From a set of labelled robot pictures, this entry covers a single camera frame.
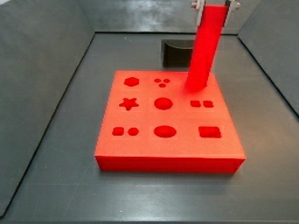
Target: rectangular hole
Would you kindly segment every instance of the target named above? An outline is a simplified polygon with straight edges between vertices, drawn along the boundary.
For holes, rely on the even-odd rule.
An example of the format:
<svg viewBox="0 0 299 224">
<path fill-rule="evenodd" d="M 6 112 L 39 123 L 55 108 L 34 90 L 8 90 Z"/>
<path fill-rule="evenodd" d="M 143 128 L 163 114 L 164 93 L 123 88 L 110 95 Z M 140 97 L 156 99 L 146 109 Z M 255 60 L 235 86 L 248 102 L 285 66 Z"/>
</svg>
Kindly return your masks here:
<svg viewBox="0 0 299 224">
<path fill-rule="evenodd" d="M 200 137 L 222 138 L 219 127 L 199 127 Z"/>
</svg>

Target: circular hole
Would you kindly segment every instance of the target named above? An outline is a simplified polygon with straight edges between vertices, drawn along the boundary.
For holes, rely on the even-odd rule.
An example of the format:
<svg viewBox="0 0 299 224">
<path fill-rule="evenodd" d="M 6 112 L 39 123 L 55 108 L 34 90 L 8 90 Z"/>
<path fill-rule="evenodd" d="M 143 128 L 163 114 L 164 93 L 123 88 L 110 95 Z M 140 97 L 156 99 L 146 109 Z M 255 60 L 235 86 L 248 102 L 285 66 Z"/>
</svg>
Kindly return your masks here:
<svg viewBox="0 0 299 224">
<path fill-rule="evenodd" d="M 158 98 L 155 101 L 154 101 L 154 105 L 162 109 L 162 110 L 167 110 L 172 107 L 174 105 L 174 102 L 171 101 L 171 99 L 168 98 Z"/>
<path fill-rule="evenodd" d="M 138 133 L 139 133 L 139 129 L 138 128 L 131 128 L 128 131 L 127 131 L 127 133 L 128 133 L 128 135 L 130 136 L 136 136 L 138 135 Z"/>
</svg>

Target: red shape sorter board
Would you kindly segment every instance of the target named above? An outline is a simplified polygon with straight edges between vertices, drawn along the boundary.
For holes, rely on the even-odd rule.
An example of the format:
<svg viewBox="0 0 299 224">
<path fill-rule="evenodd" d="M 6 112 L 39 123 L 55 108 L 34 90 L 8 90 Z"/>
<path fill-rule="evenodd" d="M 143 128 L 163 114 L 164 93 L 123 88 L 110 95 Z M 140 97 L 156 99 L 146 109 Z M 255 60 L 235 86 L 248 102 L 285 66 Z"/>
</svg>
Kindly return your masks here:
<svg viewBox="0 0 299 224">
<path fill-rule="evenodd" d="M 187 72 L 118 71 L 95 157 L 102 171 L 234 173 L 246 160 L 215 75 L 199 92 Z"/>
</svg>

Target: gray surface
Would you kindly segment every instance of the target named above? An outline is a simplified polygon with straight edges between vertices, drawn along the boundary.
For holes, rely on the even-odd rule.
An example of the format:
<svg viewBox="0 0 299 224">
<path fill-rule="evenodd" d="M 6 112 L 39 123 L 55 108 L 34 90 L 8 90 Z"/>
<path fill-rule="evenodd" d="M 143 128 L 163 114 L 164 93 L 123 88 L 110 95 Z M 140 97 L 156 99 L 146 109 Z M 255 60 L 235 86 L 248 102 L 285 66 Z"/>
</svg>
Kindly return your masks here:
<svg viewBox="0 0 299 224">
<path fill-rule="evenodd" d="M 0 216 L 92 36 L 75 0 L 0 6 Z"/>
<path fill-rule="evenodd" d="M 207 0 L 207 4 L 224 4 Z M 224 33 L 238 34 L 260 0 L 239 0 Z M 191 0 L 79 0 L 96 32 L 195 33 L 196 12 Z"/>
<path fill-rule="evenodd" d="M 115 71 L 163 69 L 162 39 L 190 37 L 96 35 L 4 223 L 299 221 L 299 122 L 238 37 L 220 38 L 214 65 L 247 153 L 238 173 L 99 171 L 94 150 Z"/>
<path fill-rule="evenodd" d="M 264 0 L 239 38 L 299 115 L 298 21 L 298 0 Z"/>
</svg>

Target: gray wall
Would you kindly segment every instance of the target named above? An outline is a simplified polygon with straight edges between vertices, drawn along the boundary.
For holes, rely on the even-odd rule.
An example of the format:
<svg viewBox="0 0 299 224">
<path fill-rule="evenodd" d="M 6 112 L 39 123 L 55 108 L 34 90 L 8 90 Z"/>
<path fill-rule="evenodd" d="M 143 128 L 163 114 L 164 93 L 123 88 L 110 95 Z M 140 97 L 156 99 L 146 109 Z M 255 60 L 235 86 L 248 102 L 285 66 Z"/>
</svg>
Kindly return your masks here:
<svg viewBox="0 0 299 224">
<path fill-rule="evenodd" d="M 207 0 L 207 4 L 224 4 Z M 223 33 L 238 34 L 260 0 L 239 0 Z M 79 0 L 96 32 L 195 32 L 191 0 Z"/>
<path fill-rule="evenodd" d="M 4 4 L 6 2 L 8 2 L 10 0 L 0 0 L 0 4 Z"/>
<path fill-rule="evenodd" d="M 92 36 L 76 0 L 0 6 L 0 216 Z"/>
<path fill-rule="evenodd" d="M 299 115 L 298 23 L 298 0 L 263 0 L 239 38 Z"/>
</svg>

